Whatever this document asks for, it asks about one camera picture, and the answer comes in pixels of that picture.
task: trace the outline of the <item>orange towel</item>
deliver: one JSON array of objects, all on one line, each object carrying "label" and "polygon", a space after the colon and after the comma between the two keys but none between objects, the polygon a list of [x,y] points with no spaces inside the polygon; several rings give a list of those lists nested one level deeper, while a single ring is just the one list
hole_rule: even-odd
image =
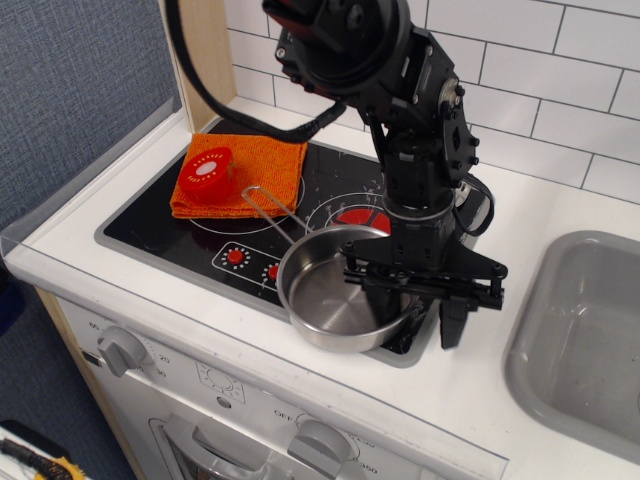
[{"label": "orange towel", "polygon": [[[260,217],[241,196],[242,191],[252,185],[261,186],[295,212],[306,143],[294,145],[257,135],[196,133],[183,168],[191,158],[217,147],[228,147],[233,154],[235,168],[231,193],[215,204],[203,204],[186,195],[176,184],[170,202],[175,218]],[[252,195],[251,199],[271,217],[284,215],[264,195]]]}]

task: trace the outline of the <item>red tomato toy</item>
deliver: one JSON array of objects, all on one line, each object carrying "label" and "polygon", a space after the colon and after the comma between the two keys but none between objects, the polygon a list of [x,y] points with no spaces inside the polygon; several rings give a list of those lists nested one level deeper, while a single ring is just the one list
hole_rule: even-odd
[{"label": "red tomato toy", "polygon": [[201,203],[215,203],[231,192],[233,155],[226,147],[207,150],[195,156],[182,168],[178,185],[182,191]]}]

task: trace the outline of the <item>stainless steel saucepan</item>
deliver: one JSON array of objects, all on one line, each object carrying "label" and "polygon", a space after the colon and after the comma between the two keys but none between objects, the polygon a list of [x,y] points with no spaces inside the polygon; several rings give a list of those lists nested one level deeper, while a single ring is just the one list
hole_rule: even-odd
[{"label": "stainless steel saucepan", "polygon": [[371,306],[360,285],[345,283],[346,259],[342,244],[352,240],[383,237],[380,230],[364,225],[336,225],[312,231],[294,241],[250,198],[258,190],[291,218],[308,226],[269,192],[258,186],[242,193],[291,244],[280,261],[276,285],[291,324],[310,343],[334,352],[364,352],[393,338],[410,317],[417,297],[402,295],[400,311],[382,315]]}]

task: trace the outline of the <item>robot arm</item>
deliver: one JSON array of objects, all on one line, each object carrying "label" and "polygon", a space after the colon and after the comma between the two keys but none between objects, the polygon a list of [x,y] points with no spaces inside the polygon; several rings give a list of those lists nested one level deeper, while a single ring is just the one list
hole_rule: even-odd
[{"label": "robot arm", "polygon": [[[284,29],[276,49],[283,72],[307,92],[354,107],[371,127],[391,235],[343,246],[347,278],[381,304],[398,292],[440,300],[442,346],[456,346],[468,312],[502,307],[507,268],[454,236],[463,181],[491,206],[493,199],[469,174],[479,141],[453,62],[411,24],[406,0],[266,0],[263,9]],[[482,233],[492,216],[467,233]]]}]

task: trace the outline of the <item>subway tile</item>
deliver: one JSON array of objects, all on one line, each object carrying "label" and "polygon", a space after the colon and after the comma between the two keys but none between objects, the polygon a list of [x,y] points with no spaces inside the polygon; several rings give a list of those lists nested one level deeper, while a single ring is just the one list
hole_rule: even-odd
[{"label": "subway tile", "polygon": [[269,37],[278,39],[280,38],[280,32],[282,32],[282,26],[269,17]]},{"label": "subway tile", "polygon": [[640,70],[640,19],[567,8],[556,53]]},{"label": "subway tile", "polygon": [[640,73],[624,72],[611,112],[640,120]]},{"label": "subway tile", "polygon": [[529,136],[540,101],[477,85],[464,85],[464,112],[474,125]]},{"label": "subway tile", "polygon": [[408,0],[407,3],[411,10],[411,23],[424,28],[427,21],[427,0]]},{"label": "subway tile", "polygon": [[596,156],[593,159],[584,189],[640,203],[640,165]]},{"label": "subway tile", "polygon": [[[288,78],[275,77],[274,86],[276,107],[291,110],[292,112],[315,117],[334,103],[327,98],[305,92],[300,85],[292,83]],[[358,112],[351,107],[335,123],[357,130],[364,130],[364,122]]]},{"label": "subway tile", "polygon": [[638,0],[553,0],[550,3],[564,3],[575,7],[640,17],[640,2]]},{"label": "subway tile", "polygon": [[529,0],[430,0],[427,27],[442,33],[551,52],[563,7]]},{"label": "subway tile", "polygon": [[229,30],[229,43],[234,65],[282,75],[282,66],[275,57],[276,40]]},{"label": "subway tile", "polygon": [[488,45],[481,84],[608,111],[620,69],[500,45]]},{"label": "subway tile", "polygon": [[640,163],[640,121],[543,101],[533,137]]},{"label": "subway tile", "polygon": [[463,82],[478,83],[484,56],[484,42],[466,38],[434,33],[436,41],[442,46],[455,64],[456,75]]},{"label": "subway tile", "polygon": [[255,0],[225,0],[227,27],[254,35],[269,36],[267,14]]},{"label": "subway tile", "polygon": [[538,178],[580,187],[591,154],[474,126],[480,139],[477,149],[482,163]]},{"label": "subway tile", "polygon": [[233,67],[233,75],[236,79],[236,90],[239,97],[267,105],[275,105],[273,76],[236,66]]}]

